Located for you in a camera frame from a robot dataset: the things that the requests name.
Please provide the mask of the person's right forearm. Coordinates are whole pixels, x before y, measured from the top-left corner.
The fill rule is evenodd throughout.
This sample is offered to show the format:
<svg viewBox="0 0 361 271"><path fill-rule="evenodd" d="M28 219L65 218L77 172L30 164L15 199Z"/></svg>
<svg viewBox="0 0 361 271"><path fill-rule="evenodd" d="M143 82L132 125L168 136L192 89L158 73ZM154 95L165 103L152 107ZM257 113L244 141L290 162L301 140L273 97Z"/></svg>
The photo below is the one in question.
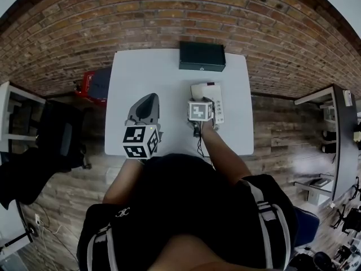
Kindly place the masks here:
<svg viewBox="0 0 361 271"><path fill-rule="evenodd" d="M252 175L241 157L214 130L212 121L202 123L201 136L215 169L232 185Z"/></svg>

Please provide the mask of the black metal box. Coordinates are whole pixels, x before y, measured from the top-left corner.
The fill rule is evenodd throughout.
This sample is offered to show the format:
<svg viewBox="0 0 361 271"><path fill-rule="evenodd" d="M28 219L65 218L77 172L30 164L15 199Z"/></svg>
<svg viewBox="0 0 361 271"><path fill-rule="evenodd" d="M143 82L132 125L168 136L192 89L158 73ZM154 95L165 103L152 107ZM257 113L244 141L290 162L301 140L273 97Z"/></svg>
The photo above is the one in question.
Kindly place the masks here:
<svg viewBox="0 0 361 271"><path fill-rule="evenodd" d="M180 41L179 69L222 72L225 66L223 45Z"/></svg>

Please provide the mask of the person's black striped shirt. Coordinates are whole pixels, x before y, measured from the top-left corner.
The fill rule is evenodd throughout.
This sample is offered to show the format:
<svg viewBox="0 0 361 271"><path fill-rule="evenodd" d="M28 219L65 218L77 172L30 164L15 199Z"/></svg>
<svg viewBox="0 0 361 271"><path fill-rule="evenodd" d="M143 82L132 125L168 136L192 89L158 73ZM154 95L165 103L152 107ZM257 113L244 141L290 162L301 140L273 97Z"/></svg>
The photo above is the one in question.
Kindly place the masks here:
<svg viewBox="0 0 361 271"><path fill-rule="evenodd" d="M199 239L222 260L283 269L296 245L294 206L268 174L235 184L200 158L145 163L125 204L94 204L77 247L80 271L147 271L174 238Z"/></svg>

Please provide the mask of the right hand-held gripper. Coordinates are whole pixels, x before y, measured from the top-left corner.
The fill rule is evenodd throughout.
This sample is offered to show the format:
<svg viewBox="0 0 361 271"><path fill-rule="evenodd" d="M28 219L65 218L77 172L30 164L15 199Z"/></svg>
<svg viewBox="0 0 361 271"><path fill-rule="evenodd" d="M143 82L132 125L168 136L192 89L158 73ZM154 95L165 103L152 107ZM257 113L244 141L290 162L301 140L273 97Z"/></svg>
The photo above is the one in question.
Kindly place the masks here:
<svg viewBox="0 0 361 271"><path fill-rule="evenodd" d="M202 123L212 121L214 106L212 100L188 101L188 123L193 127L193 136L201 136Z"/></svg>

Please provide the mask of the person's left forearm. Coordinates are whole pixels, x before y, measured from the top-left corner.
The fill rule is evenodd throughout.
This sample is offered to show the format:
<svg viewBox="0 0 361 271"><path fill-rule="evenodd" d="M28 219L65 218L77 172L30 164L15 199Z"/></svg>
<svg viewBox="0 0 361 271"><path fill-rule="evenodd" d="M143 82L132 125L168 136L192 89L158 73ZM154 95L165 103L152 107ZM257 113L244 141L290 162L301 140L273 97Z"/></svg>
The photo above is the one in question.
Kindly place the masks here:
<svg viewBox="0 0 361 271"><path fill-rule="evenodd" d="M144 164L139 160L126 159L117 177L104 195L102 203L124 205L143 172Z"/></svg>

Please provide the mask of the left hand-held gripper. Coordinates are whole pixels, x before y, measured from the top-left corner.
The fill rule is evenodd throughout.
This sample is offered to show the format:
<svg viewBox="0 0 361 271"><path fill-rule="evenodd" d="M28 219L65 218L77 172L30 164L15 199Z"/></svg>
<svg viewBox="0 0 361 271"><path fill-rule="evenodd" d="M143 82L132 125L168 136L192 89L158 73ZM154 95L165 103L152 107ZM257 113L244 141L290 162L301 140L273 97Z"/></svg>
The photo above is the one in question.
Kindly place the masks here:
<svg viewBox="0 0 361 271"><path fill-rule="evenodd" d="M130 108L122 141L128 159L150 159L157 152L161 142L159 112L159 96L156 93L144 96Z"/></svg>

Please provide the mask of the white shelf unit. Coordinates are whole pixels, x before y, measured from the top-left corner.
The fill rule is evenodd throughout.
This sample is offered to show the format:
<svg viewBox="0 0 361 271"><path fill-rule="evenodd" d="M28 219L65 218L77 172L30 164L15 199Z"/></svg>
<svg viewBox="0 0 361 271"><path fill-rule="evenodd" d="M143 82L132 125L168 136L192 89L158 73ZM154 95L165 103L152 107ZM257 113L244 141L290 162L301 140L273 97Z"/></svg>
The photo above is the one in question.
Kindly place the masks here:
<svg viewBox="0 0 361 271"><path fill-rule="evenodd" d="M9 81L0 85L0 151L9 151L8 143L10 140L16 141L35 141L35 136L12 134L10 132L10 115L14 113L15 106L20 107L21 101L17 102L11 99L11 94L15 94L25 100L45 104L46 100L12 86Z"/></svg>

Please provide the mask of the blue chair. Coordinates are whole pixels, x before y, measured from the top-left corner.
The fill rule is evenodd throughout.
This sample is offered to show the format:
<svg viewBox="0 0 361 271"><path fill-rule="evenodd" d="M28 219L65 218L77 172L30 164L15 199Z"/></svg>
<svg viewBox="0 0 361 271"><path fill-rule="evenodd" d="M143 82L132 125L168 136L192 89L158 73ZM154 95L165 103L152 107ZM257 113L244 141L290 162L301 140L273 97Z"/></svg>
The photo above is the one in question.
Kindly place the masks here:
<svg viewBox="0 0 361 271"><path fill-rule="evenodd" d="M304 246L311 243L318 231L320 220L315 214L300 209L294 208L298 221L298 232L295 240L295 247Z"/></svg>

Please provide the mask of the white telephone base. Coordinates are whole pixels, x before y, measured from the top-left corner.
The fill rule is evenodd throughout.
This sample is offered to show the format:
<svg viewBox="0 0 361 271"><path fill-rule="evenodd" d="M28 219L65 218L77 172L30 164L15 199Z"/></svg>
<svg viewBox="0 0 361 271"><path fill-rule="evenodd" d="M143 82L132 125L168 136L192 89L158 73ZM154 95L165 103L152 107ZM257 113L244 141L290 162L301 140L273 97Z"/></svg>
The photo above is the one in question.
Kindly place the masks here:
<svg viewBox="0 0 361 271"><path fill-rule="evenodd" d="M214 120L216 124L224 123L224 112L223 112L223 101L222 101L222 92L221 85L218 82L206 82L202 84L209 85L209 95L213 101L214 106Z"/></svg>

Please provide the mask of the black floor stand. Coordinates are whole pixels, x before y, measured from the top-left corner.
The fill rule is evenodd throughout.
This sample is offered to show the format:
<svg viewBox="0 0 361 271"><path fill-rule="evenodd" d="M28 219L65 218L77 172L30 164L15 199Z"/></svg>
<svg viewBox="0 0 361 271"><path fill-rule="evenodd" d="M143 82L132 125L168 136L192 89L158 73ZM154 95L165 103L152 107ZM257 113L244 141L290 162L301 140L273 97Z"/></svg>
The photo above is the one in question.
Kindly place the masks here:
<svg viewBox="0 0 361 271"><path fill-rule="evenodd" d="M17 236L16 238L14 238L14 239L10 240L9 242L7 242L7 243L3 244L2 246L0 246L0 252L3 249L9 247L10 245L16 243L17 241L19 241L19 240L21 240L21 239L23 239L25 237L28 237L29 239L31 239L32 237L37 238L38 236L39 235L38 235L38 232L37 232L36 228L33 225L30 224L28 226L28 228L25 229L25 233L23 233L22 235Z"/></svg>

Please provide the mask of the black desk with white frame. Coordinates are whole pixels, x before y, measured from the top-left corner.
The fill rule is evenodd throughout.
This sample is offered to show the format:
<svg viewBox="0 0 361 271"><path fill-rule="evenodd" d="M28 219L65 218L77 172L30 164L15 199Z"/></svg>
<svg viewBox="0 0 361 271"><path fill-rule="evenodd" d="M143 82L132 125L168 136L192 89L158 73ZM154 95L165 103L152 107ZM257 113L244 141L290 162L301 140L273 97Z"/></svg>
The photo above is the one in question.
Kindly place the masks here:
<svg viewBox="0 0 361 271"><path fill-rule="evenodd" d="M328 88L294 101L295 105L299 105L326 95L332 97L336 122L336 156L334 160L334 175L331 177L333 182L332 189L328 191L297 181L293 183L299 189L314 191L329 197L332 201L342 197L353 186L358 168L359 150L354 141L354 130L358 124L356 103L353 94L351 94L353 105L346 107L343 90L345 89L333 84Z"/></svg>

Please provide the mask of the black cloth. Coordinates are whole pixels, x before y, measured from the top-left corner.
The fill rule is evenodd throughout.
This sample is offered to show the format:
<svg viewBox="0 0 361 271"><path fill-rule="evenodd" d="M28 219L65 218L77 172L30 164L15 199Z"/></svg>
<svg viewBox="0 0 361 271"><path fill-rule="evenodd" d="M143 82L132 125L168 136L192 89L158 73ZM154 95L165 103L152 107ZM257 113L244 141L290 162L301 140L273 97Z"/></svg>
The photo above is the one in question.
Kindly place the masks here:
<svg viewBox="0 0 361 271"><path fill-rule="evenodd" d="M70 172L69 161L60 155L30 148L22 154L11 154L0 164L0 204L6 210L13 200L32 204L48 180L59 172Z"/></svg>

